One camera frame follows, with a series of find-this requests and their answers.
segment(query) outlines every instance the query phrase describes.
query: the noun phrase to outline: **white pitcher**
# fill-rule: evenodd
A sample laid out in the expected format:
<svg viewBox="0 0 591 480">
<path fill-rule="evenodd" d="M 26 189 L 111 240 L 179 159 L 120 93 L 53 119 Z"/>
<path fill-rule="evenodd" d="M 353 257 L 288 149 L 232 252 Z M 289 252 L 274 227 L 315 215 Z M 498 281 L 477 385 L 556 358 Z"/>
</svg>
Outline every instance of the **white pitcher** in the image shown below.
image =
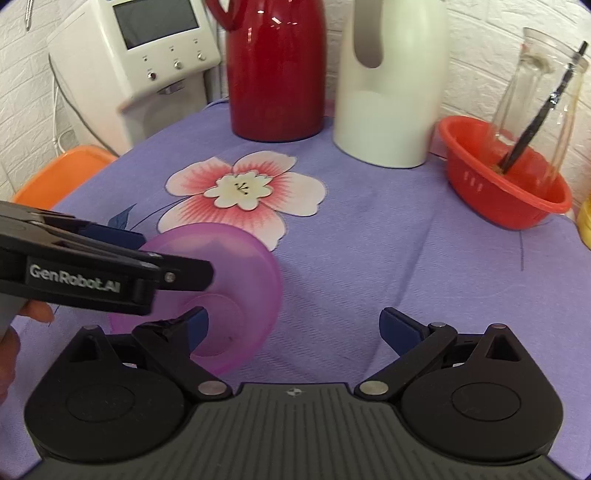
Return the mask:
<svg viewBox="0 0 591 480">
<path fill-rule="evenodd" d="M 382 167 L 425 162 L 448 67 L 443 0 L 354 0 L 341 47 L 335 144 Z"/>
</svg>

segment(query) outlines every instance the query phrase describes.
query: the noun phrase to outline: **human hand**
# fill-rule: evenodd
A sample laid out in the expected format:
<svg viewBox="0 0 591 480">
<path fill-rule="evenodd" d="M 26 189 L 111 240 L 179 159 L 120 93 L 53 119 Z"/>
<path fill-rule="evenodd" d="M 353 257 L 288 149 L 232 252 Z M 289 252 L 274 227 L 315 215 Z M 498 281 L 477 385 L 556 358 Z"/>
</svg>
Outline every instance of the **human hand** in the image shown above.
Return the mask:
<svg viewBox="0 0 591 480">
<path fill-rule="evenodd" d="M 53 321 L 51 307 L 42 301 L 30 300 L 19 314 L 41 323 Z M 14 328 L 9 327 L 0 342 L 0 405 L 6 400 L 8 387 L 14 381 L 17 355 L 20 349 L 21 341 Z"/>
</svg>

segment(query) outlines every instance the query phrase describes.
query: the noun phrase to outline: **black cable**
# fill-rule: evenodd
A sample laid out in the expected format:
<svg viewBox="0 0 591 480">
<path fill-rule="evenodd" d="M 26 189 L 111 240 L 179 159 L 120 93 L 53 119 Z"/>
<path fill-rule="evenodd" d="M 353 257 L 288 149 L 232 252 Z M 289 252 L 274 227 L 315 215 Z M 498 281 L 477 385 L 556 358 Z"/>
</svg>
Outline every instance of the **black cable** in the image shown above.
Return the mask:
<svg viewBox="0 0 591 480">
<path fill-rule="evenodd" d="M 104 142 L 104 140 L 99 137 L 93 129 L 90 128 L 90 126 L 86 123 L 86 121 L 82 118 L 82 114 L 78 111 L 78 109 L 72 105 L 72 102 L 70 101 L 70 99 L 66 96 L 64 90 L 61 88 L 60 85 L 60 81 L 57 79 L 57 75 L 56 75 L 56 71 L 53 67 L 53 63 L 51 61 L 51 55 L 48 55 L 47 58 L 49 59 L 49 68 L 51 69 L 51 73 L 53 74 L 53 77 L 56 80 L 56 85 L 57 85 L 57 89 L 60 91 L 62 98 L 64 99 L 64 101 L 70 106 L 70 108 L 74 111 L 74 113 L 76 114 L 76 116 L 78 117 L 78 119 L 80 120 L 80 122 L 82 122 L 82 125 L 84 125 L 86 127 L 86 129 L 90 132 L 90 134 L 95 137 L 99 143 L 101 145 L 103 145 L 103 147 L 105 147 L 109 153 L 113 154 L 115 157 L 120 157 L 120 155 L 113 150 L 108 143 Z"/>
<path fill-rule="evenodd" d="M 584 41 L 579 51 L 573 57 L 572 62 L 569 63 L 569 67 L 566 70 L 566 73 L 564 74 L 558 88 L 550 95 L 550 97 L 548 97 L 545 104 L 538 112 L 538 114 L 532 120 L 530 125 L 525 129 L 525 131 L 515 144 L 513 151 L 510 154 L 505 155 L 503 159 L 499 162 L 498 167 L 502 170 L 503 173 L 507 173 L 511 169 L 511 167 L 515 165 L 517 160 L 519 160 L 521 154 L 525 151 L 527 146 L 537 135 L 542 124 L 546 120 L 546 117 L 548 117 L 550 110 L 553 110 L 558 105 L 558 102 L 560 101 L 562 94 L 564 93 L 566 87 L 568 87 L 569 82 L 573 78 L 575 67 L 579 64 L 579 61 L 585 54 L 585 51 L 587 50 L 588 46 L 589 44 Z"/>
</svg>

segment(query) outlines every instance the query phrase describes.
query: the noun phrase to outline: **gray ribbed panel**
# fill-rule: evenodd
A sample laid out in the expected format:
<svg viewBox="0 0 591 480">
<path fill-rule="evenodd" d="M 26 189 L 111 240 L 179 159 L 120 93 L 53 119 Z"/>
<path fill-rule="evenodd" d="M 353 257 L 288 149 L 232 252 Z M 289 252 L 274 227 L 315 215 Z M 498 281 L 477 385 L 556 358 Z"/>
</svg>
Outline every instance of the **gray ribbed panel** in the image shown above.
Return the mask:
<svg viewBox="0 0 591 480">
<path fill-rule="evenodd" d="M 287 394 L 299 388 L 298 396 Z M 172 441 L 141 459 L 80 466 L 45 461 L 26 480 L 552 480 L 547 459 L 487 468 L 434 453 L 387 404 L 347 387 L 247 384 L 235 398 L 201 405 Z"/>
</svg>

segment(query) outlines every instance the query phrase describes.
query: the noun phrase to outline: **red pitcher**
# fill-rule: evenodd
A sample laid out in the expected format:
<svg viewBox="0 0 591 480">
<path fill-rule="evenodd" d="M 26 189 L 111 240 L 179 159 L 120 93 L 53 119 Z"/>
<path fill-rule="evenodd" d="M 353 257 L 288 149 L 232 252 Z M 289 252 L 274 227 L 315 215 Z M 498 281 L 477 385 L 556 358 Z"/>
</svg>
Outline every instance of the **red pitcher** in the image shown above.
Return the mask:
<svg viewBox="0 0 591 480">
<path fill-rule="evenodd" d="M 289 142 L 323 126 L 326 24 L 322 0 L 219 0 L 207 6 L 226 30 L 232 130 Z"/>
</svg>

